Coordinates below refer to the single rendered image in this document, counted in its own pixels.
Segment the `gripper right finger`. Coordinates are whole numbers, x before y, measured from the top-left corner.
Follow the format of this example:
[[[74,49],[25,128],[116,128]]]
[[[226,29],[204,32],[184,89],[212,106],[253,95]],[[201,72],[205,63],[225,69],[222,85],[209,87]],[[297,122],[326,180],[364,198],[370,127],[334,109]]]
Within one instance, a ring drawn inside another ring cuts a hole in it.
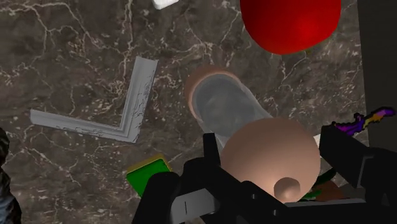
[[[352,187],[365,189],[367,203],[386,196],[397,206],[397,152],[367,147],[333,125],[322,127],[319,151]]]

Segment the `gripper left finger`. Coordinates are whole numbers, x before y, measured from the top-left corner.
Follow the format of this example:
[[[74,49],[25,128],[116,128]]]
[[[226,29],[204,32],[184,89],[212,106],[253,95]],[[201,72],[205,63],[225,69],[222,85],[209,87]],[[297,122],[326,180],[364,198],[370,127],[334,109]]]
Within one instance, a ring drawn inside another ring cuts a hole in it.
[[[213,133],[203,135],[204,156],[184,164],[183,174],[159,172],[148,180],[132,224],[245,224],[242,203],[231,196],[239,181],[220,167]]]

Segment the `purple and yellow toy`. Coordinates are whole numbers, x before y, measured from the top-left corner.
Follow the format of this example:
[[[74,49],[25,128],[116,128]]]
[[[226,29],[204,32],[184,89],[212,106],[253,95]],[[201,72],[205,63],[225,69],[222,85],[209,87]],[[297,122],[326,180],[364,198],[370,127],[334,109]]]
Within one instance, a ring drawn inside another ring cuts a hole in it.
[[[331,125],[335,126],[342,132],[346,133],[348,136],[353,136],[355,133],[359,133],[365,130],[371,123],[379,123],[381,119],[385,117],[394,116],[396,111],[391,107],[380,107],[375,111],[367,115],[362,115],[360,113],[355,113],[353,115],[354,121],[347,123],[337,123],[332,122]]]

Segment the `green box with yellow edge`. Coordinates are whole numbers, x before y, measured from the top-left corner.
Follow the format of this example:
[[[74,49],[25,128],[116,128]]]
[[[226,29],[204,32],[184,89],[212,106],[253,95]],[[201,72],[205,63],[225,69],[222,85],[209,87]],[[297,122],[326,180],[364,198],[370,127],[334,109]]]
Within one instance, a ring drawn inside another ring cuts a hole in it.
[[[127,169],[126,180],[136,191],[138,196],[142,196],[148,180],[152,175],[159,172],[171,172],[168,161],[162,154],[156,154],[147,158]]]

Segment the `green and brown object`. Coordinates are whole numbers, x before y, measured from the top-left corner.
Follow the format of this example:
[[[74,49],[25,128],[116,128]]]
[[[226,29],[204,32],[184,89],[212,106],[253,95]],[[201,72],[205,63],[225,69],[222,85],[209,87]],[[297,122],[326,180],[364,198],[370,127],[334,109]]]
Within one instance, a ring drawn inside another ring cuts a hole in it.
[[[336,170],[331,168],[318,176],[311,190],[300,199],[300,202],[326,202],[329,200],[344,199],[343,191],[332,181],[336,173]]]

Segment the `clear jar with tan lid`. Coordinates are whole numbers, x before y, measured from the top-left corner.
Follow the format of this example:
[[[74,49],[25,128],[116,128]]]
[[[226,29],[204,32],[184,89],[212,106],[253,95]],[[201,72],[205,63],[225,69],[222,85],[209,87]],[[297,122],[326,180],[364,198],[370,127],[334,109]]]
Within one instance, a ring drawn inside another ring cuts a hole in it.
[[[204,132],[220,144],[221,167],[282,203],[310,191],[320,170],[313,135],[297,121],[273,117],[231,72],[202,66],[185,82],[185,97]]]

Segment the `red round ball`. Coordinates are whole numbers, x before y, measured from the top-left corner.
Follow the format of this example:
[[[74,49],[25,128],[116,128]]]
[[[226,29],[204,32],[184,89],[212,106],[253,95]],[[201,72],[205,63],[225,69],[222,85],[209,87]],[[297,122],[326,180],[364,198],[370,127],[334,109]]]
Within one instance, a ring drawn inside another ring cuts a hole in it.
[[[337,28],[341,0],[240,0],[245,28],[264,50],[279,55],[306,50]]]

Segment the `dark grey lumpy object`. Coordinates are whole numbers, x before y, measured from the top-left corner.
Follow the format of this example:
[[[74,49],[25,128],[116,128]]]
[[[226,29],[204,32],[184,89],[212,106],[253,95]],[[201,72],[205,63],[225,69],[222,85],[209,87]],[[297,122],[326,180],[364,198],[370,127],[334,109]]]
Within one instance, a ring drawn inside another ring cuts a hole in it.
[[[0,128],[0,224],[22,224],[22,211],[14,195],[10,191],[10,177],[2,169],[8,155],[10,140]]]

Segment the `small white block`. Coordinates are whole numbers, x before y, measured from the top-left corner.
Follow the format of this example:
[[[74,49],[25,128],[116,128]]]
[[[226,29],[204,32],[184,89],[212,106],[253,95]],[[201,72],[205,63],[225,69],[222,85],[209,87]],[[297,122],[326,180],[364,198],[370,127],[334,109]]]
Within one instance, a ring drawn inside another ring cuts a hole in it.
[[[157,10],[164,9],[172,4],[177,3],[179,0],[151,0]]]

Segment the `grey L-shaped frame piece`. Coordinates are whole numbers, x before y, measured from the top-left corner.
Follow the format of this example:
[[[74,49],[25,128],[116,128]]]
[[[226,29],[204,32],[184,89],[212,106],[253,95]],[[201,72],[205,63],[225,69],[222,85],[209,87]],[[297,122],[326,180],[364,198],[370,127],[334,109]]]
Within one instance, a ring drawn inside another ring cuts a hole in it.
[[[34,125],[135,143],[140,133],[157,64],[157,60],[136,57],[120,125],[117,127],[34,109],[30,110],[30,121]]]

